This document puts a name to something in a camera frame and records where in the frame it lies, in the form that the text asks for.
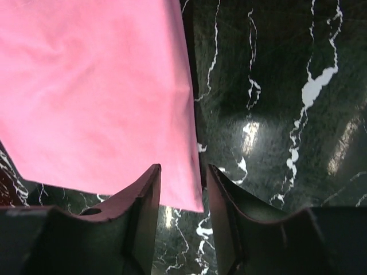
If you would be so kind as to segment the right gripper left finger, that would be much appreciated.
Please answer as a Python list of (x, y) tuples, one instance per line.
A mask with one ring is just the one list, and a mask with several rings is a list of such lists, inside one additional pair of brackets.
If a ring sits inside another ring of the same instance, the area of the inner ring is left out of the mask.
[(56, 206), (1, 207), (2, 274), (150, 274), (161, 166), (104, 202), (71, 214)]

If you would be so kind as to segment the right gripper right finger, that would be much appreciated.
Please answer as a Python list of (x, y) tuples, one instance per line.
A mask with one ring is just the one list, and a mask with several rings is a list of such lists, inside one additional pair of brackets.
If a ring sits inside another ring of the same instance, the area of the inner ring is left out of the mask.
[(366, 208), (285, 213), (206, 171), (219, 274), (365, 274)]

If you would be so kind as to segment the pink t shirt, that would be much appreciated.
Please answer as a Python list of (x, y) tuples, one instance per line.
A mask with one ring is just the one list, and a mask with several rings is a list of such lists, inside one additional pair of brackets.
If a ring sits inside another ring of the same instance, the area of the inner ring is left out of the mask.
[(2, 1), (1, 142), (26, 180), (113, 195), (152, 164), (203, 212), (178, 1)]

